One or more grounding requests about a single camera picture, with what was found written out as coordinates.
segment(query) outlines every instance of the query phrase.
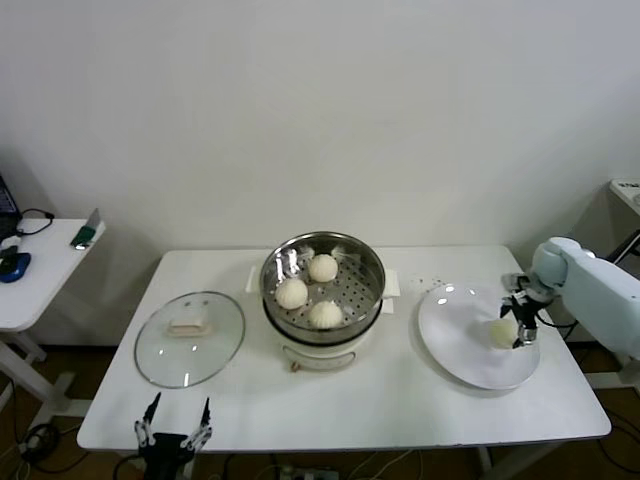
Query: steamed bun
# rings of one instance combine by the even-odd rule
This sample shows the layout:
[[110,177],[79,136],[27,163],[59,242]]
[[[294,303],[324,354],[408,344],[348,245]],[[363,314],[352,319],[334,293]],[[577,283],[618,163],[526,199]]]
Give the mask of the steamed bun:
[[276,302],[286,310],[300,308],[307,296],[307,286],[298,278],[288,278],[276,288]]
[[309,276],[316,282],[330,282],[338,274],[338,262],[331,255],[317,255],[309,264]]
[[309,322],[315,328],[328,329],[340,325],[342,310],[333,302],[320,302],[309,312]]
[[511,350],[518,338],[518,322],[510,314],[491,322],[490,335],[494,348]]

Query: tabletop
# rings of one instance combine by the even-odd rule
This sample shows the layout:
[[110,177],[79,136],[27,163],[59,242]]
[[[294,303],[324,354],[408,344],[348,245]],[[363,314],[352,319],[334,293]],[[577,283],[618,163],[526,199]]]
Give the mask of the tabletop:
[[[19,228],[35,231],[46,219],[25,218]],[[84,256],[91,250],[76,250],[69,244],[86,220],[55,219],[50,227],[25,236],[19,251],[31,254],[31,263],[20,280],[0,284],[0,332],[20,332],[31,327],[62,288]],[[104,231],[100,224],[94,242]]]
[[[172,251],[140,302],[78,434],[90,450],[134,450],[133,424],[158,391],[154,431],[189,434],[211,398],[213,437],[203,452],[313,451],[499,445],[606,435],[610,422],[558,332],[540,326],[541,361],[524,385],[481,390],[431,357],[417,311],[434,281],[501,288],[520,271],[501,246],[379,248],[397,271],[394,313],[371,329],[366,355],[334,372],[288,368],[259,294],[247,277],[268,250]],[[234,297],[247,322],[236,356],[216,376],[187,389],[148,383],[133,360],[136,336],[167,301],[192,291]]]

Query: floor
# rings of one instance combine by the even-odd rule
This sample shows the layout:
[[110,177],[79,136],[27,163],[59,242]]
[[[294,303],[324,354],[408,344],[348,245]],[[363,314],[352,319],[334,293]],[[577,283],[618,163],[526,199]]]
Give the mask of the floor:
[[[615,359],[601,348],[577,348],[573,350],[574,357],[585,372],[607,371],[616,368]],[[75,398],[91,398],[104,375],[113,351],[95,350],[82,351],[77,349],[53,349],[47,360],[37,364],[37,369],[49,380],[62,371],[77,372],[77,380],[71,387],[69,394]],[[0,387],[7,384],[7,378],[0,374]],[[634,425],[640,427],[640,397],[631,389],[608,390],[598,392],[602,404],[611,411],[626,417]],[[38,409],[38,402],[27,392],[17,390],[17,423],[18,433],[22,434],[30,419]],[[14,442],[13,408],[9,404],[0,413],[0,455],[10,448]],[[60,430],[77,425],[77,419],[57,418],[54,423]],[[603,444],[610,455],[619,463],[635,470],[640,470],[640,439],[633,440],[624,432],[614,430],[614,433],[603,440]],[[510,448],[492,448],[491,455],[495,461],[509,453]],[[62,438],[61,444],[50,458],[42,462],[41,466],[48,469],[58,469],[68,465],[82,455],[82,450],[75,443],[75,433],[71,432]],[[331,467],[340,473],[341,479],[347,479],[355,466],[368,458],[371,452],[360,453],[326,453],[326,454],[278,454],[275,461],[280,465],[295,465],[297,467]],[[378,453],[369,463],[363,466],[350,480],[373,476],[382,466],[399,455],[399,452]],[[48,475],[32,470],[29,478],[32,480],[57,479],[102,479],[112,478],[115,464],[120,457],[113,453],[92,453],[82,463],[69,472]],[[215,480],[220,478],[226,455],[205,455],[198,457],[193,478],[195,480]],[[269,455],[236,455],[228,460],[228,480],[251,480],[265,467],[272,464]],[[419,479],[420,465],[423,465],[423,479],[476,479],[480,474],[480,464],[475,449],[446,449],[413,452],[402,460],[390,466],[381,475],[383,480],[413,480]],[[0,479],[15,478],[15,470],[20,465],[17,455],[8,454],[0,458]],[[25,479],[26,469],[23,467],[19,478]],[[274,470],[267,469],[259,477],[262,480],[273,479]],[[626,479],[637,477],[626,473],[610,463],[603,455],[596,441],[581,441],[565,444],[538,463],[521,473],[516,480],[534,479]],[[120,479],[142,479],[142,474],[133,466],[126,465],[120,471]]]

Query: glass lid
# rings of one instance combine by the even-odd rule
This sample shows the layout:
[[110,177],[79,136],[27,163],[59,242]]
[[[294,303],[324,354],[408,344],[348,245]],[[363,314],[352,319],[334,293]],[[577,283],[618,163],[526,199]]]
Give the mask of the glass lid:
[[189,293],[157,310],[136,339],[138,370],[154,385],[186,388],[213,377],[240,348],[244,314],[219,292]]

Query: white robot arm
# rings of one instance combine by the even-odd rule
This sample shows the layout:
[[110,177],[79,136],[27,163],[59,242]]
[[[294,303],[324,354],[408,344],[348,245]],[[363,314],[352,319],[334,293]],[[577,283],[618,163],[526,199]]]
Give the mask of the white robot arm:
[[520,324],[514,348],[535,340],[535,316],[555,297],[609,350],[640,358],[640,281],[580,244],[554,237],[538,246],[527,275],[511,276],[502,315]]

